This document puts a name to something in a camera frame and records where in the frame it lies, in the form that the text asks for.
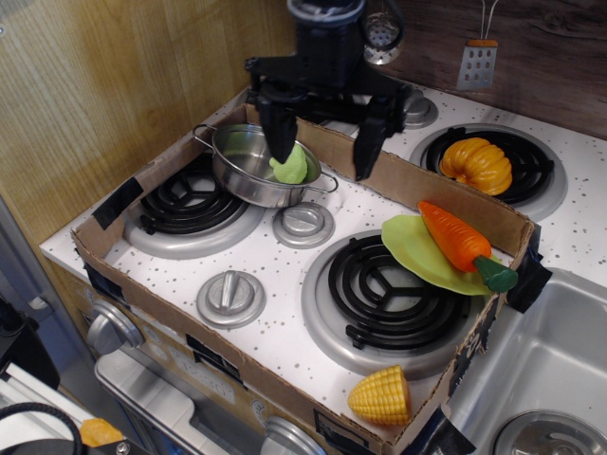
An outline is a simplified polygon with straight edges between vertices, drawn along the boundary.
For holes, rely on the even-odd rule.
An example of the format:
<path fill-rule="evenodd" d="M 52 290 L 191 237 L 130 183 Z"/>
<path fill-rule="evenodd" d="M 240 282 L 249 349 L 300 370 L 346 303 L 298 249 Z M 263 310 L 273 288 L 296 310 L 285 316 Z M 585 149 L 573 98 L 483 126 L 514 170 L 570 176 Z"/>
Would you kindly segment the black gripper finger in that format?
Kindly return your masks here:
<path fill-rule="evenodd" d="M 382 150 L 383 142 L 393 131 L 392 109 L 387 101 L 371 101 L 366 117 L 359 126 L 354 144 L 357 180 L 368 178 Z"/>
<path fill-rule="evenodd" d="M 271 156 L 285 164 L 297 135 L 297 121 L 291 110 L 266 95 L 257 97 L 257 111 Z"/>

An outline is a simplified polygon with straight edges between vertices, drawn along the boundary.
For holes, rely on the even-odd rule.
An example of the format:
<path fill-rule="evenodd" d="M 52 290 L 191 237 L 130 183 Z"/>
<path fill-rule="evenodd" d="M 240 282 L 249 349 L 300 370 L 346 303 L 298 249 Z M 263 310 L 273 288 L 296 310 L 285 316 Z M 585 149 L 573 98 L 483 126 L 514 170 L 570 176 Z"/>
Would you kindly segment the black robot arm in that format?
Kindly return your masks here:
<path fill-rule="evenodd" d="M 371 43 L 363 1 L 290 1 L 296 51 L 253 57 L 249 98 L 255 105 L 271 155 L 285 163 L 298 118 L 356 124 L 356 178 L 371 175 L 386 138 L 405 128 L 406 83 L 375 70 L 364 59 Z"/>

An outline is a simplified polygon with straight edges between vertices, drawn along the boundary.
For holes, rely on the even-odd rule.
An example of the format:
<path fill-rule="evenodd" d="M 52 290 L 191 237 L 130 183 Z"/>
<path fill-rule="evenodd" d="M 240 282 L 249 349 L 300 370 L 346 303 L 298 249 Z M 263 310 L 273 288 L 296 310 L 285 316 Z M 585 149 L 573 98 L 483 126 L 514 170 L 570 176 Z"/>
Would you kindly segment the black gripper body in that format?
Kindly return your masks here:
<path fill-rule="evenodd" d="M 371 101 L 387 101 L 393 131 L 405 125 L 404 104 L 412 89 L 365 62 L 364 25 L 296 25 L 296 52 L 290 56 L 252 57 L 245 69 L 255 98 L 266 95 L 295 117 L 329 118 L 361 124 Z"/>

